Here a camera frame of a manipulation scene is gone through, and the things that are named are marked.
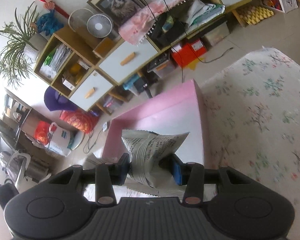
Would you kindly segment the red cardboard box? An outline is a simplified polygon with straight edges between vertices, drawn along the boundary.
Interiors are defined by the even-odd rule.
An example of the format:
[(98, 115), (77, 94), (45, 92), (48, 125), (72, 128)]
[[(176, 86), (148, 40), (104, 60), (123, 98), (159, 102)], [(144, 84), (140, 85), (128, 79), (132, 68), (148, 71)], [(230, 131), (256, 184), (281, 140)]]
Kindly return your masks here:
[(179, 67), (184, 68), (204, 55), (207, 49), (201, 39), (178, 43), (171, 48), (171, 57)]

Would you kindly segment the white printed snack packet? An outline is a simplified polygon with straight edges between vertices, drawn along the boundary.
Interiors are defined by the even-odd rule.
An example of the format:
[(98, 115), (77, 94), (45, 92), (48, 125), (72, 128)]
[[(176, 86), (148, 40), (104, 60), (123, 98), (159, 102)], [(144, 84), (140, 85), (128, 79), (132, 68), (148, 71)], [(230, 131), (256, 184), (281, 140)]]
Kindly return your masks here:
[(130, 153), (129, 176), (138, 183), (158, 188), (168, 182), (171, 175), (159, 166), (159, 162), (175, 154), (189, 133), (161, 135), (144, 130), (122, 131), (121, 139)]
[[(97, 158), (93, 153), (80, 161), (83, 170), (95, 168), (97, 164), (106, 162), (115, 162), (114, 158)], [(122, 197), (178, 197), (182, 200), (186, 186), (178, 186), (173, 178), (169, 179), (159, 186), (158, 189), (142, 185), (133, 180), (130, 175), (127, 176), (126, 182), (122, 186), (113, 186), (116, 200), (119, 201)]]

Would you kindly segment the potted green plant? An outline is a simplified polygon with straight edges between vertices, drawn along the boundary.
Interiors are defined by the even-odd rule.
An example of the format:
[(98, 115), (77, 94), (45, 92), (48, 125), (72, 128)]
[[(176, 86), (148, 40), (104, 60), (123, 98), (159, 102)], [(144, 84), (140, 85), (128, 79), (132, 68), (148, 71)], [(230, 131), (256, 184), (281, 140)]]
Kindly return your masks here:
[(0, 36), (7, 39), (6, 46), (0, 52), (0, 77), (7, 81), (8, 86), (19, 87), (23, 79), (28, 79), (32, 73), (30, 60), (24, 54), (28, 45), (37, 32), (31, 24), (38, 20), (37, 5), (31, 3), (23, 15), (14, 11), (14, 20), (4, 23)]

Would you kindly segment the yellow egg tray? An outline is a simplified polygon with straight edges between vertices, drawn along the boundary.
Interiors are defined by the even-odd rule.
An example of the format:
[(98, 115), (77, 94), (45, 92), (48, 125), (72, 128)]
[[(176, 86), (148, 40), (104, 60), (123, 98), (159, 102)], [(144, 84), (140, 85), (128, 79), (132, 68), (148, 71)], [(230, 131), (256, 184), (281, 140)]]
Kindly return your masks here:
[(248, 25), (256, 25), (262, 20), (274, 16), (274, 12), (262, 7), (249, 5), (238, 9), (240, 18)]

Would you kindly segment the white office chair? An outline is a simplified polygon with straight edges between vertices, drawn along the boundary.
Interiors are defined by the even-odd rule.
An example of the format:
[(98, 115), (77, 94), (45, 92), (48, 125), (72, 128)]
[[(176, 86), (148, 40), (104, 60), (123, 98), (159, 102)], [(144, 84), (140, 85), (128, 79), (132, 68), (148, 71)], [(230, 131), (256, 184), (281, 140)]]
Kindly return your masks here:
[(48, 167), (20, 151), (1, 152), (0, 166), (19, 192), (30, 189), (51, 177)]

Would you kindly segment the wooden shelf cabinet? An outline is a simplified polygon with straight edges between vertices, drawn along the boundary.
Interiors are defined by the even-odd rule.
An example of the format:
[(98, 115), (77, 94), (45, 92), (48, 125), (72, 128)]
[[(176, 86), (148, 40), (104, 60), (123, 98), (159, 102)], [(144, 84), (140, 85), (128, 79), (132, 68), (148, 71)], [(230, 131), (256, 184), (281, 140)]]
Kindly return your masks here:
[[(55, 76), (47, 77), (42, 72), (44, 61), (58, 47), (67, 49), (66, 55)], [(91, 48), (70, 27), (64, 27), (50, 37), (37, 59), (34, 73), (81, 109), (89, 111), (96, 106), (109, 114), (101, 99), (110, 95), (125, 102), (126, 98), (120, 96), (115, 89), (132, 75), (139, 74), (157, 54), (157, 48), (147, 38), (136, 46), (122, 38), (116, 43), (104, 38), (96, 48)], [(83, 70), (83, 76), (70, 89), (64, 81), (68, 79), (71, 67), (79, 61), (83, 61), (89, 68)]]

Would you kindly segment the framed cat picture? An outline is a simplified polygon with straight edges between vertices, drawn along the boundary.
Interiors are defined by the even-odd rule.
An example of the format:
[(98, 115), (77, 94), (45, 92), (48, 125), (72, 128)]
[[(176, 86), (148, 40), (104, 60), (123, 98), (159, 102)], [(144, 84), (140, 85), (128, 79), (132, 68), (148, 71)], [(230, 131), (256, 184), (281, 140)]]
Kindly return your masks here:
[(122, 26), (144, 7), (140, 0), (89, 0), (87, 3), (108, 15), (117, 27)]

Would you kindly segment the white desk fan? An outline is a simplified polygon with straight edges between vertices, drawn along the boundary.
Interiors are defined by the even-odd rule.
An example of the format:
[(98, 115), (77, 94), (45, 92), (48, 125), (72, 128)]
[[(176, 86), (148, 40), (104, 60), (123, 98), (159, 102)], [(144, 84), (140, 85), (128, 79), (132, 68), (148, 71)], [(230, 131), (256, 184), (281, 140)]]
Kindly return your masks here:
[(103, 14), (95, 14), (87, 21), (87, 30), (96, 38), (107, 37), (113, 28), (110, 18)]

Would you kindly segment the floral tablecloth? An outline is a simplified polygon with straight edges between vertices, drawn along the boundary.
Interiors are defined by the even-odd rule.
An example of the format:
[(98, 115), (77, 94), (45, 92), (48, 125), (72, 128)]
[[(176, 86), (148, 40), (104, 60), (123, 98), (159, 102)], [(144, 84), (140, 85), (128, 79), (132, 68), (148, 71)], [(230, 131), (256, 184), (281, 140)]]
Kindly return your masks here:
[(206, 81), (205, 166), (230, 166), (294, 206), (300, 239), (300, 65), (275, 48), (250, 52)]

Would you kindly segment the purple plush toy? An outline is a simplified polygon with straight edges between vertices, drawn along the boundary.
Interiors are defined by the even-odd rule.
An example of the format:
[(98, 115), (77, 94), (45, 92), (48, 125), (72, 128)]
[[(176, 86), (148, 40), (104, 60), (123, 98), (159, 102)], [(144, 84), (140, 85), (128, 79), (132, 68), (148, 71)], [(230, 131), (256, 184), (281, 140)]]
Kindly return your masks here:
[(52, 87), (48, 87), (44, 93), (44, 103), (49, 111), (75, 111), (77, 105), (58, 93)]

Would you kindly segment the pink cardboard box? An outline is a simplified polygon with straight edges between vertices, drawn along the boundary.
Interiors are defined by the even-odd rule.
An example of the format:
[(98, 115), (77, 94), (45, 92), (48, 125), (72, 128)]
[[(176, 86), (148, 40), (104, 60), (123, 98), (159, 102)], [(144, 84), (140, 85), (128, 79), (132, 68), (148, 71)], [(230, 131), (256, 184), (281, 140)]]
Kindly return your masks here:
[(162, 135), (187, 133), (177, 150), (183, 162), (207, 165), (211, 152), (209, 123), (200, 87), (194, 80), (179, 84), (111, 121), (102, 157), (119, 158), (126, 152), (124, 129), (146, 130)]

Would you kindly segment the pink table runner cloth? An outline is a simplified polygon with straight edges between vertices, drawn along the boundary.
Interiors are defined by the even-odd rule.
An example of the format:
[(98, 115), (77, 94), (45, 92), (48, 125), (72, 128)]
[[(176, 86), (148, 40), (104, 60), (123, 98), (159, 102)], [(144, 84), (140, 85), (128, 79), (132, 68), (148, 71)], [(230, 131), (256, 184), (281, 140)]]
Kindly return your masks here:
[(153, 0), (136, 12), (119, 27), (119, 35), (132, 45), (137, 45), (147, 35), (159, 16), (187, 0)]

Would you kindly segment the red festive bag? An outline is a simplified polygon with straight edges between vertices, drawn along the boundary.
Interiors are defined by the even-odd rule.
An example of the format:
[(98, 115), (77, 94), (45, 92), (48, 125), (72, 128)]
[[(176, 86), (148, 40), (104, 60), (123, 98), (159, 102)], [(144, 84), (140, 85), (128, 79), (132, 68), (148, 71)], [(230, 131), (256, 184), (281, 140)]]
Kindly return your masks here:
[(99, 120), (98, 116), (80, 109), (75, 111), (61, 111), (59, 118), (85, 134), (89, 134)]

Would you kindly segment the white shopping bag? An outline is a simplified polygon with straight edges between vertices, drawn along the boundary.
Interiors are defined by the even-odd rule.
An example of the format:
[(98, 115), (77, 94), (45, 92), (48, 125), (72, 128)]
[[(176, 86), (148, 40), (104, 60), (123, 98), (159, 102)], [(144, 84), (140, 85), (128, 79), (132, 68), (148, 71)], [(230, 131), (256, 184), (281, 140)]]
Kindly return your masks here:
[(63, 157), (67, 157), (72, 151), (74, 133), (63, 129), (53, 122), (48, 130), (48, 143), (45, 148)]

